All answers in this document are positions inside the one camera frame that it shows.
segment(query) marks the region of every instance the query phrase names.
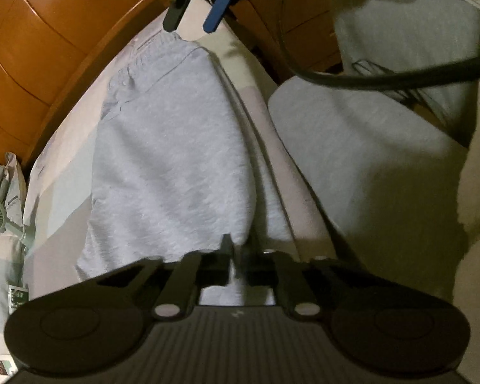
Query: small fan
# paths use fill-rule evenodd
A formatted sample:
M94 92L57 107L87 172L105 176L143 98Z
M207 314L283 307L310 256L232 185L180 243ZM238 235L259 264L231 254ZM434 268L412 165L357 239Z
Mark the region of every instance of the small fan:
M16 235L21 243L30 248L34 242L35 231L34 227L23 225L22 227L7 218L5 206L0 201L0 232L9 231Z

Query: wooden headboard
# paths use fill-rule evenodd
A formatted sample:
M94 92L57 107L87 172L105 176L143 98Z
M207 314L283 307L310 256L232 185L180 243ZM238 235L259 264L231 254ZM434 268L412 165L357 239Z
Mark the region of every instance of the wooden headboard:
M0 163L28 172L114 56L170 0L0 0Z

